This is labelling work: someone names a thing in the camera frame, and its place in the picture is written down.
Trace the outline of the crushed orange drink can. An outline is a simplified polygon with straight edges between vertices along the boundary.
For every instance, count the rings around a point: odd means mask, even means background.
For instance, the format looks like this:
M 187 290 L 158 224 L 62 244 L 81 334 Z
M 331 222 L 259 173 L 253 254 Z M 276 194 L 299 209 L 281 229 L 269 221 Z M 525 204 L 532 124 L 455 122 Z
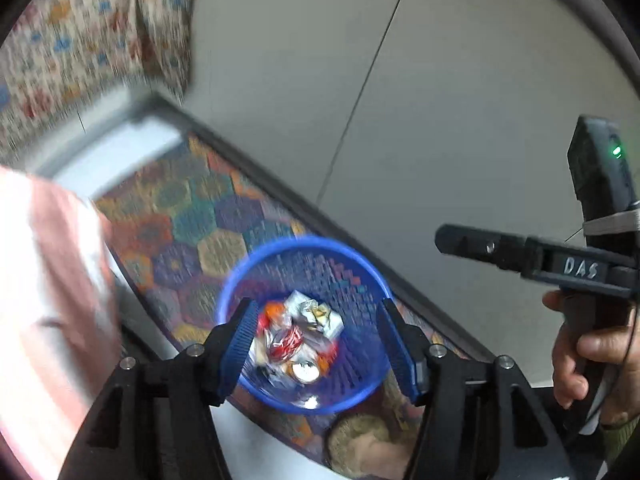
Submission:
M 301 385 L 312 385 L 329 375 L 333 360 L 323 354 L 303 353 L 286 364 L 288 374 Z

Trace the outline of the orange white snack bag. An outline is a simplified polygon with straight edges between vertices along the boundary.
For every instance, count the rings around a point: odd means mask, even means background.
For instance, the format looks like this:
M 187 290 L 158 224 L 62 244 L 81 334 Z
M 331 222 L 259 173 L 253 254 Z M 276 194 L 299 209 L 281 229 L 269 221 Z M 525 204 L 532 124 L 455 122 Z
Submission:
M 267 330 L 280 330 L 292 325 L 291 315 L 283 302 L 269 301 L 258 314 L 256 334 L 262 336 Z

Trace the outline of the orange white striped tablecloth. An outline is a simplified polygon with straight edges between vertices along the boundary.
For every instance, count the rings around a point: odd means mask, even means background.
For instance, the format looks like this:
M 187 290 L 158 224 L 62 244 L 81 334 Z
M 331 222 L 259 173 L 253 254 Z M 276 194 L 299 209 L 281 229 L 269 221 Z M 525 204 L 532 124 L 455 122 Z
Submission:
M 120 359 L 110 222 L 51 181 L 1 170 L 1 435 L 54 479 Z

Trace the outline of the blue plastic trash basket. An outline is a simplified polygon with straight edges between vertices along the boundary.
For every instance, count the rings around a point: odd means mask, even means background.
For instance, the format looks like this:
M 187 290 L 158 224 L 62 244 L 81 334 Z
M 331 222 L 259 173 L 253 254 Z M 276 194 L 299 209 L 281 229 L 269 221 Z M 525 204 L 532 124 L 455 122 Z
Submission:
M 279 238 L 232 270 L 215 320 L 227 322 L 242 300 L 253 301 L 258 321 L 241 386 L 285 413 L 329 415 L 382 385 L 390 364 L 376 310 L 390 296 L 355 249 L 318 236 Z

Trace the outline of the white yellow wrapper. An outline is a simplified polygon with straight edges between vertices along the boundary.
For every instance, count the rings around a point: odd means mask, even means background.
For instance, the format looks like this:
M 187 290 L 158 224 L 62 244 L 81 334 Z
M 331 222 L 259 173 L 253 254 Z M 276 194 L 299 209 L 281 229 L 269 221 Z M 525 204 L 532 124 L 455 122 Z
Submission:
M 306 330 L 314 330 L 329 340 L 334 340 L 344 330 L 341 315 L 328 304 L 310 298 L 297 290 L 284 300 L 288 313 L 296 323 Z

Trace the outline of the colourful hexagon floor mat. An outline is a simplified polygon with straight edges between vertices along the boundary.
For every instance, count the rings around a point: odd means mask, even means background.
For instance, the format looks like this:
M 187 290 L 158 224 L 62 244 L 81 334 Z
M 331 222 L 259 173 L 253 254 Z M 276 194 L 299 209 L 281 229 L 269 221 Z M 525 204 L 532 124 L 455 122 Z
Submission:
M 388 368 L 375 310 L 387 297 L 357 260 L 300 248 L 234 269 L 258 248 L 309 229 L 195 136 L 130 172 L 96 206 L 111 221 L 112 251 L 156 326 L 177 348 L 204 341 L 243 298 L 260 304 L 291 292 L 325 302 L 345 328 L 336 361 L 314 388 L 320 404 L 380 416 L 392 435 L 416 438 L 422 412 Z

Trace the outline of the red snack wrapper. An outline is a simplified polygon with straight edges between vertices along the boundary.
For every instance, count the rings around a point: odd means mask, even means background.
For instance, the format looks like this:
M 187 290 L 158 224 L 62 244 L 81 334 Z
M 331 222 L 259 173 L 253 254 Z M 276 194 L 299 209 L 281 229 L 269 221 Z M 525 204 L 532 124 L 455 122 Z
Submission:
M 304 333 L 298 325 L 280 328 L 272 333 L 267 344 L 267 356 L 270 362 L 282 363 L 292 359 L 304 343 Z

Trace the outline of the red fuzzy slipper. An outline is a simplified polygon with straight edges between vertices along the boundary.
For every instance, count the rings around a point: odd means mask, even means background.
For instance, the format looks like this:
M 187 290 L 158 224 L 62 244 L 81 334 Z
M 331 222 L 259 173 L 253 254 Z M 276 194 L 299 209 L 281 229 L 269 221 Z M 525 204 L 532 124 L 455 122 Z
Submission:
M 369 476 L 402 479 L 418 432 L 418 428 L 410 427 L 393 437 L 381 417 L 370 414 L 341 417 L 324 436 L 326 463 L 349 479 Z

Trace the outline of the patterned fu character cloth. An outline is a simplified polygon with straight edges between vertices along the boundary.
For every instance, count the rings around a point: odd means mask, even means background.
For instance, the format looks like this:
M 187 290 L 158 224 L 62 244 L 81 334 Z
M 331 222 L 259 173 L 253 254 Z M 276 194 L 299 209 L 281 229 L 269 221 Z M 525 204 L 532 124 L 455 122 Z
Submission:
M 30 0 L 1 44 L 1 161 L 124 82 L 190 82 L 193 0 Z

